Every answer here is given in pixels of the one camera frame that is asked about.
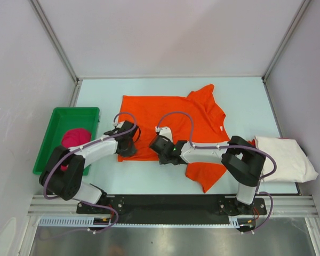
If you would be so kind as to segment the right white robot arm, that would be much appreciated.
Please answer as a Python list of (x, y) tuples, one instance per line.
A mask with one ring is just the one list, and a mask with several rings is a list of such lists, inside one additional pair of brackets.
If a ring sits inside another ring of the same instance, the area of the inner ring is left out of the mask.
[(179, 140), (173, 143), (164, 135), (157, 135), (149, 148), (154, 151), (160, 164), (208, 163), (223, 165), (238, 182), (234, 200), (236, 210), (248, 214), (254, 209), (254, 197), (266, 159), (265, 152), (250, 145), (239, 136), (230, 141), (211, 143), (192, 143)]

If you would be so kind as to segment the orange t shirt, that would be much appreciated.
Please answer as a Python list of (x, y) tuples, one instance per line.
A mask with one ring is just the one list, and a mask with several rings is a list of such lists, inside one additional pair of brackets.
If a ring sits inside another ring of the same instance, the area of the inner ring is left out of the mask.
[(141, 136), (136, 141), (137, 153), (131, 157), (118, 157), (123, 161), (157, 161), (149, 144), (155, 136), (155, 126), (171, 129), (173, 140), (192, 140), (209, 143), (224, 142), (229, 136), (224, 127), (226, 114), (217, 105), (214, 85), (179, 96), (123, 96), (119, 121), (136, 120)]

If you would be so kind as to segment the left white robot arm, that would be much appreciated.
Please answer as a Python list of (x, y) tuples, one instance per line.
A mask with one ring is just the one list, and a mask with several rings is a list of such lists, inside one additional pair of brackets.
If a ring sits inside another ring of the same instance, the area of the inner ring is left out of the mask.
[(65, 201), (76, 199), (87, 202), (95, 213), (103, 212), (107, 207), (103, 190), (82, 180), (84, 169), (106, 156), (135, 155), (136, 134), (141, 134), (140, 128), (130, 121), (123, 121), (96, 140), (71, 148), (54, 148), (39, 177), (44, 197), (49, 200), (58, 197)]

